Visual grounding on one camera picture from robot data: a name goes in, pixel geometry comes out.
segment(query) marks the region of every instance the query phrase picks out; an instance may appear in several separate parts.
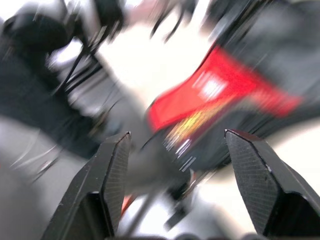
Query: black fabric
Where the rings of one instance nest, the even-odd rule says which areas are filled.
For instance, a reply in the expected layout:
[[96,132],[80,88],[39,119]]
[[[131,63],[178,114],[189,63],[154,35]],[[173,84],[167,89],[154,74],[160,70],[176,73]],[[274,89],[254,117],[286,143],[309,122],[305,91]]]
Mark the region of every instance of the black fabric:
[[0,114],[41,129],[63,148],[86,159],[99,144],[88,137],[90,117],[72,109],[65,95],[52,97],[58,79],[45,67],[44,53],[0,39]]
[[274,1],[257,14],[253,25],[243,24],[229,38],[224,48],[274,86],[320,100],[320,25],[309,14]]
[[28,1],[5,21],[3,31],[34,51],[52,52],[71,41],[75,22],[64,1],[51,0],[47,4]]
[[214,22],[218,22],[233,6],[236,0],[213,1],[208,8],[208,17]]

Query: red fabric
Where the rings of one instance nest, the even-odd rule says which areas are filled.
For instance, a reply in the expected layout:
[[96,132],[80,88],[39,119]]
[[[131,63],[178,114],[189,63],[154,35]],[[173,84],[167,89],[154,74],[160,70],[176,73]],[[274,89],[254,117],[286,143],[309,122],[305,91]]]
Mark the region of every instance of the red fabric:
[[158,97],[148,111],[155,131],[181,121],[208,105],[250,99],[261,110],[285,116],[300,102],[216,47],[185,82]]
[[136,198],[132,195],[124,196],[122,208],[121,208],[121,217],[125,214],[126,210],[130,207],[130,205],[134,202]]

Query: black cable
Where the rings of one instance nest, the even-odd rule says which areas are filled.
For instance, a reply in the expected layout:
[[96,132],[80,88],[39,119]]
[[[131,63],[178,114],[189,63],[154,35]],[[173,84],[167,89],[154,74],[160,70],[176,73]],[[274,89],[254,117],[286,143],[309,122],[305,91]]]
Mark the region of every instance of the black cable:
[[107,113],[109,113],[115,106],[116,106],[116,104],[118,104],[121,100],[123,100],[124,99],[124,97],[121,97],[121,98],[119,98],[117,101],[115,101],[112,105],[111,105],[111,107],[108,109],[108,111],[107,111]]
[[[107,103],[107,101],[109,100],[109,98],[111,97],[111,95],[114,94],[114,91],[112,91],[112,89],[114,89],[117,85],[116,85],[116,82],[115,82],[115,81],[112,81],[112,82],[113,82],[113,83],[112,83],[112,86],[109,88],[109,89],[111,89],[111,91],[109,92],[109,94],[107,95],[107,97],[106,97],[106,99],[104,100],[103,104],[101,105],[102,107]],[[87,90],[86,90],[86,92],[89,91],[89,90],[91,90],[91,89],[93,89],[94,87],[95,87],[95,86],[91,86],[90,89],[87,89]],[[118,88],[117,88],[117,90],[115,91],[115,93],[118,93],[119,91],[120,91],[120,86],[118,86]],[[77,99],[78,99],[79,97],[81,97],[83,94],[84,94],[84,92],[82,92],[82,93],[77,97]]]
[[75,71],[76,67],[78,66],[78,64],[80,63],[81,59],[83,58],[83,56],[85,55],[85,48],[83,47],[80,54],[76,57],[76,60],[74,61],[72,68],[69,72],[69,74],[67,75],[67,77],[59,84],[59,86],[53,91],[52,95],[56,95],[58,93],[60,93],[60,91],[64,90],[64,87],[66,86],[68,80],[71,78],[73,72]]
[[181,10],[180,10],[180,16],[178,21],[176,22],[174,28],[172,29],[172,31],[166,36],[164,42],[168,42],[169,39],[175,34],[175,32],[177,31],[177,29],[179,28],[180,24],[182,23],[182,20],[184,19],[184,15],[186,12],[186,6],[182,5],[181,6]]
[[95,45],[95,48],[92,48],[90,50],[90,55],[95,59],[95,54],[98,51],[100,45],[103,43],[104,40],[106,40],[106,38],[108,36],[110,36],[111,39],[113,39],[115,37],[115,34],[117,33],[118,29],[121,28],[123,23],[121,23],[120,21],[118,22],[118,24],[113,24],[113,25],[108,25],[105,29],[105,31],[103,32],[101,38],[99,39],[99,41],[97,42],[97,44]]
[[91,78],[93,75],[95,75],[97,72],[99,72],[102,69],[102,65],[101,64],[97,64],[95,66],[95,68],[86,76],[84,76],[82,79],[80,79],[78,82],[76,82],[75,84],[73,84],[72,86],[70,86],[65,92],[67,94],[70,94],[76,87],[78,87],[79,85],[81,85],[82,83],[84,83],[86,80],[88,80],[89,78]]
[[89,62],[85,67],[82,68],[82,70],[76,72],[71,78],[70,80],[66,83],[66,87],[69,87],[75,80],[77,80],[78,78],[80,78],[82,75],[84,75],[85,73],[87,73],[90,69],[92,69],[94,66],[96,65],[96,63],[94,62]]
[[160,16],[159,16],[158,20],[156,21],[153,29],[151,30],[150,38],[152,38],[155,35],[155,33],[158,30],[158,28],[161,25],[161,23],[166,19],[166,17],[168,17],[168,15],[174,9],[174,5],[171,6],[171,8],[167,9],[168,5],[169,5],[169,1],[167,1],[166,4],[164,5],[162,13],[160,14]]

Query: white label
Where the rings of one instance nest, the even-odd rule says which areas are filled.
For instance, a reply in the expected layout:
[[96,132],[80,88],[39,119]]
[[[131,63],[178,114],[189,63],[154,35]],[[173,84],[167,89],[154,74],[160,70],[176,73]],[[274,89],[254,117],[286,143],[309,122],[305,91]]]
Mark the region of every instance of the white label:
[[206,101],[217,98],[228,84],[211,72],[202,73],[193,85],[200,89],[199,96]]

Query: blurred object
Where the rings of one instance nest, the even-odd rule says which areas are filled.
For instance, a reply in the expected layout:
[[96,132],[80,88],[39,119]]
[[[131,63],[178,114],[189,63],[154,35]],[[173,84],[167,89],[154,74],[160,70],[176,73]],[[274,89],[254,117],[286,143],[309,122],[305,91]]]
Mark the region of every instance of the blurred object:
[[101,25],[106,26],[104,35],[112,40],[125,24],[124,10],[119,0],[94,0],[94,3]]
[[3,31],[33,51],[50,53],[71,41],[76,16],[60,0],[30,1],[6,20]]
[[262,139],[227,130],[226,142],[242,198],[258,233],[320,236],[320,197]]

